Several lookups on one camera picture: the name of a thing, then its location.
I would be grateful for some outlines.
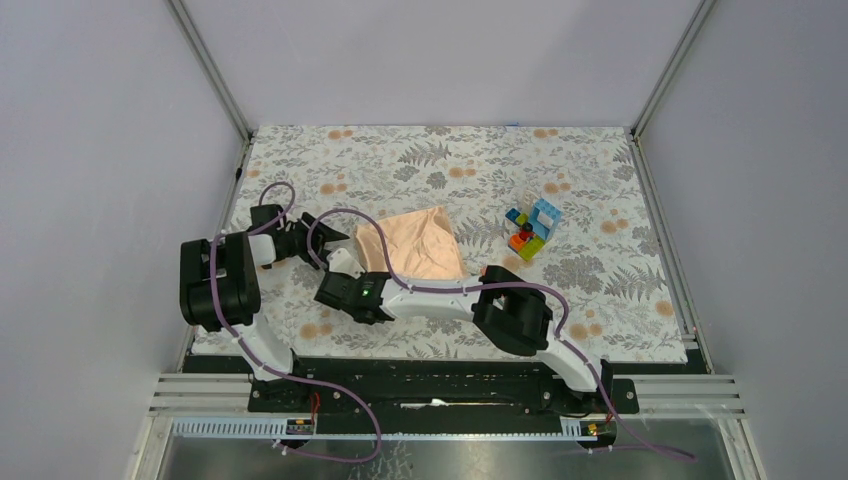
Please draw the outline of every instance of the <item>green toy block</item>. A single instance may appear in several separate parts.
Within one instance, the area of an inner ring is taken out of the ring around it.
[[[523,258],[525,262],[529,262],[530,259],[533,258],[533,255],[539,253],[539,250],[541,250],[544,246],[545,241],[536,235],[524,245],[524,248],[518,252],[518,256]]]

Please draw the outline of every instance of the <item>building blocks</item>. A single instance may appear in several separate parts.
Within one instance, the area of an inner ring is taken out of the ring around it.
[[[562,218],[562,211],[550,202],[538,198],[532,192],[526,192],[521,207],[530,209],[531,204],[533,207],[529,215],[515,208],[506,213],[506,218],[521,229],[510,237],[509,248],[524,261],[530,261],[551,240]]]

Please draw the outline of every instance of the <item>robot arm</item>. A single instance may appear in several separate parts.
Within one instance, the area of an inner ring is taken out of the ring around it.
[[[251,209],[252,229],[274,218],[279,209],[277,205]],[[298,221],[282,221],[279,228],[270,229],[267,234],[229,234],[218,245],[218,291],[224,316],[235,331],[234,341],[245,343],[257,358],[284,373],[292,371],[294,353],[274,335],[262,315],[256,268],[270,268],[274,261],[294,255],[318,268],[306,248],[306,231],[312,222],[314,218],[304,214]],[[552,312],[545,305],[541,292],[531,288],[465,292],[481,284],[522,281],[503,267],[490,266],[484,275],[463,280],[405,278],[404,281],[413,286],[410,291],[394,282],[388,273],[365,272],[345,249],[332,253],[324,249],[327,242],[348,238],[346,235],[323,224],[319,224],[317,232],[312,248],[327,261],[329,269],[315,295],[316,301],[366,324],[417,316],[470,321],[501,350],[546,364],[574,392],[597,393],[590,365],[601,374],[605,384],[611,384],[612,372],[607,362],[585,354],[590,359],[586,364],[556,339]],[[207,331],[220,331],[222,325],[212,308],[208,278],[210,248],[207,240],[182,245],[180,306],[189,324],[203,326]],[[428,293],[415,291],[416,288],[450,288],[462,293]],[[254,367],[257,379],[273,380],[270,374],[258,368],[261,365],[245,358]]]
[[[595,392],[598,388],[589,366],[556,339],[551,310],[541,292],[512,288],[464,294],[415,291],[428,287],[466,290],[484,283],[521,281],[503,267],[490,266],[484,275],[462,280],[401,277],[413,287],[410,291],[388,273],[365,272],[345,249],[334,251],[328,260],[329,271],[315,300],[350,314],[359,323],[420,316],[472,322],[501,350],[546,364],[571,390]],[[596,372],[603,372],[600,359],[584,354]]]

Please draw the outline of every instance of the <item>blue toy block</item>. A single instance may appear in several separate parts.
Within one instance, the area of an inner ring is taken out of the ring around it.
[[[518,223],[516,222],[516,219],[518,218],[519,215],[521,215],[521,212],[519,212],[518,210],[516,210],[514,208],[510,208],[509,211],[506,212],[507,220],[509,220],[512,223],[515,223],[516,225],[518,225]]]
[[[539,221],[540,213],[544,213],[551,219],[550,228]],[[533,212],[530,213],[530,218],[528,218],[527,221],[533,225],[533,233],[538,235],[544,242],[548,242],[551,237],[553,237],[554,231],[556,230],[560,219],[562,219],[562,211],[551,205],[550,202],[544,198],[540,198],[536,201],[536,204],[533,205]]]

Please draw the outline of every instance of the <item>fern leaf pattern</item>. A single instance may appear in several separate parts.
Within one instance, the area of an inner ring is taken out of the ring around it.
[[[638,159],[623,129],[265,126],[255,139],[230,230],[247,229],[250,207],[282,180],[297,189],[296,217],[344,207],[387,218],[444,206],[469,274],[502,265],[561,291],[571,310],[565,332],[589,352],[620,362],[685,361],[661,263],[664,246],[651,228]],[[527,189],[562,212],[555,235],[530,262],[509,249],[517,227],[504,216]],[[285,204],[288,195],[275,189],[266,201]],[[348,234],[363,223],[349,215],[324,221]],[[336,247],[354,254],[357,248],[354,240]],[[272,331],[299,355],[513,358],[470,322],[358,324],[313,300],[322,274],[296,257],[256,275]],[[548,305],[558,318],[562,307]],[[204,331],[192,351],[238,354],[225,335]]]

